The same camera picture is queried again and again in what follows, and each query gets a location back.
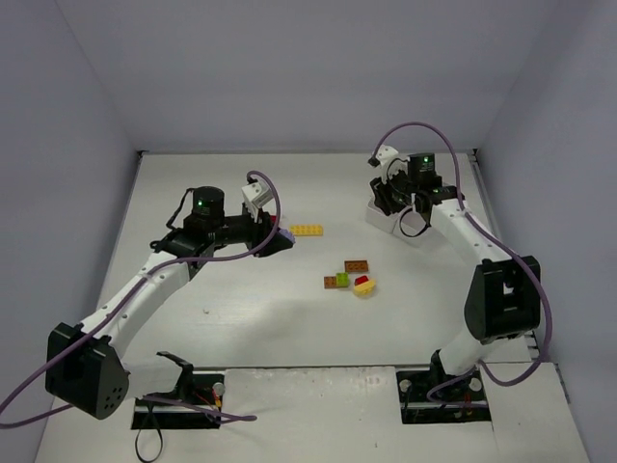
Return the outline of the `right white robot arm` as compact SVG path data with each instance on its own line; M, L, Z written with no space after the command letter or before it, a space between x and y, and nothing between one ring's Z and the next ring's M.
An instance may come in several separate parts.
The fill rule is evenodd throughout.
M539 262L520 257L496 239L471 212L459 184L447 184L437 173L434 154L404 156L387 148L370 163L380 174L370 182L367 221L411 241L419 235L405 231L403 222L413 213L422 220L423 232L440 234L472 271L463 326L436 351L435 370L463 375L497 347L539 326L546 298Z

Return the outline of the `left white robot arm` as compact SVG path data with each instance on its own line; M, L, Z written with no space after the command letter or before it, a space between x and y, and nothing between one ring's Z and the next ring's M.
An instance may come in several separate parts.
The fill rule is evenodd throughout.
M246 255L272 256L293 247L294 238L279 225L279 214L264 207L281 200L272 182L250 178L242 189L242 211L225 213L225 193L218 187L190 188L190 213L181 226L151 243L138 273L107 303L74 326L59 324L49 335L44 375L48 393L104 420L127 399L174 404L195 391L194 367L167 351L154 364L131 366L124 360L130 343L176 292L191 283L216 252L243 244Z

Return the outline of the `purple lego brick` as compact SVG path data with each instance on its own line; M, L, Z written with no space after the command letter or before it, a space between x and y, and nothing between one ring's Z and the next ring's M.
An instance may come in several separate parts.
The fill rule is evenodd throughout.
M278 234L283 237L290 246L295 244L295 237L290 231L279 230Z

